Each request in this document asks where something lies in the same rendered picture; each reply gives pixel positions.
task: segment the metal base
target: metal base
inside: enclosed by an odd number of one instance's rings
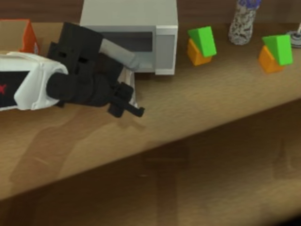
[[[301,34],[296,31],[290,31],[287,34],[291,36],[291,44],[293,48],[301,48]]]

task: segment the toy block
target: toy block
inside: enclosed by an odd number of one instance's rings
[[[39,54],[29,19],[0,19],[0,50]]]
[[[263,37],[262,40],[280,66],[293,63],[290,35],[272,35]]]
[[[188,35],[204,57],[216,55],[214,37],[210,26],[189,30]]]
[[[263,46],[261,49],[259,63],[266,73],[275,73],[284,69],[284,66],[278,64],[267,46]]]
[[[192,39],[188,41],[187,54],[195,66],[209,63],[212,59],[212,56],[204,57]]]

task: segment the orange box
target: orange box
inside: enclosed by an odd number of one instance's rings
[[[267,46],[263,46],[259,54],[259,63],[266,73],[275,73],[282,71],[284,66],[280,66],[273,57]]]
[[[212,59],[212,56],[203,57],[202,53],[199,51],[192,39],[189,39],[188,41],[187,54],[195,66],[209,63]]]
[[[29,19],[0,19],[0,51],[40,53]]]

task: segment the stacked blocks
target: stacked blocks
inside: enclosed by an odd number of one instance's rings
[[[289,35],[272,35],[262,38],[264,46],[259,55],[259,63],[266,73],[275,73],[293,63],[291,39]]]
[[[193,65],[198,66],[209,63],[216,55],[216,47],[210,26],[188,31],[189,41],[187,54]]]

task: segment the wooden table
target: wooden table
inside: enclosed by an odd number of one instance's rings
[[[33,24],[45,54],[62,24]],[[255,26],[243,47],[227,40],[227,26],[214,26],[218,55],[194,67],[186,56],[187,30],[180,25],[176,75],[137,75],[142,118],[116,119],[106,108],[67,105],[38,111],[0,112],[0,199],[152,149],[221,124],[296,100],[301,95],[301,51],[281,73],[266,75],[257,56],[261,37],[292,26]]]

